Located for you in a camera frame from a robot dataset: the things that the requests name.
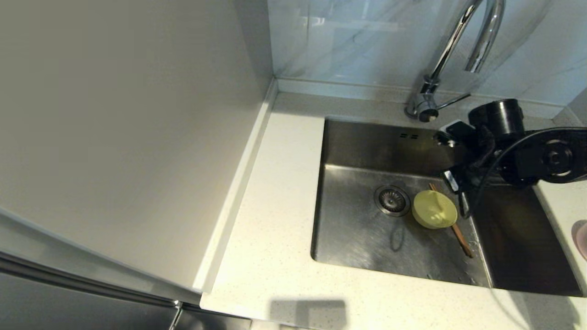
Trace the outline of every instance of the countertop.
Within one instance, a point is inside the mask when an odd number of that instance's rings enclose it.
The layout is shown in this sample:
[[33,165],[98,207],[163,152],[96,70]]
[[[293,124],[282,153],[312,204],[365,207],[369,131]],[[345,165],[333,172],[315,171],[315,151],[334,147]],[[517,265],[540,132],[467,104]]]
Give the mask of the countertop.
[[[439,128],[467,109],[443,111]],[[488,289],[314,261],[310,256],[325,117],[417,126],[392,102],[280,93],[220,271],[201,307],[318,329],[586,329],[587,299]],[[553,126],[527,116],[527,129]],[[580,282],[571,228],[587,218],[587,181],[540,183]]]

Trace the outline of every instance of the refrigerator door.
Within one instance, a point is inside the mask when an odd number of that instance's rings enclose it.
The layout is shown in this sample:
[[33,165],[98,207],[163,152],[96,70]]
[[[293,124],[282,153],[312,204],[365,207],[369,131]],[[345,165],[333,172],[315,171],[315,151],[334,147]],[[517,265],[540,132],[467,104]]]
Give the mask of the refrigerator door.
[[177,310],[0,272],[0,328],[168,330]]
[[8,217],[0,210],[0,254],[2,253],[68,274],[145,294],[196,305],[200,302],[200,294],[196,292],[66,243],[39,228]]

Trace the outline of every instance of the yellow bowl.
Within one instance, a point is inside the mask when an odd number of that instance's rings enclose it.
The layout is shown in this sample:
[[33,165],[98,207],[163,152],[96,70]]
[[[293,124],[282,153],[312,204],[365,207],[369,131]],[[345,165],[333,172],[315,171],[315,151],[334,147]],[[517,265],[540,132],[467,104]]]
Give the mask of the yellow bowl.
[[433,190],[424,190],[415,196],[411,213],[419,224],[429,229],[450,227],[458,216],[453,201]]

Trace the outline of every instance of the wall tile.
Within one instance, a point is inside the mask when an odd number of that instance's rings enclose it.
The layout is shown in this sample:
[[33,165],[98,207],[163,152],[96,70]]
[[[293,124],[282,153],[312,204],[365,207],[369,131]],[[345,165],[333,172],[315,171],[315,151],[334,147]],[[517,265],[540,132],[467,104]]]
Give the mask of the wall tile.
[[[268,0],[274,72],[411,87],[465,0]],[[508,1],[480,73],[463,71],[485,11],[475,13],[440,89],[566,105],[587,86],[587,2]]]

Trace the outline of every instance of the pink object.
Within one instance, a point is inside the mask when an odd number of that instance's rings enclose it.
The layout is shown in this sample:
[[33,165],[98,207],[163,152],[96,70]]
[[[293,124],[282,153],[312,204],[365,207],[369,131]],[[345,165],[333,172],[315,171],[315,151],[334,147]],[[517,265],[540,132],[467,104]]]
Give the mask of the pink object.
[[575,225],[573,225],[572,231],[573,241],[575,242],[577,250],[579,250],[583,259],[587,260],[587,221],[577,221]]

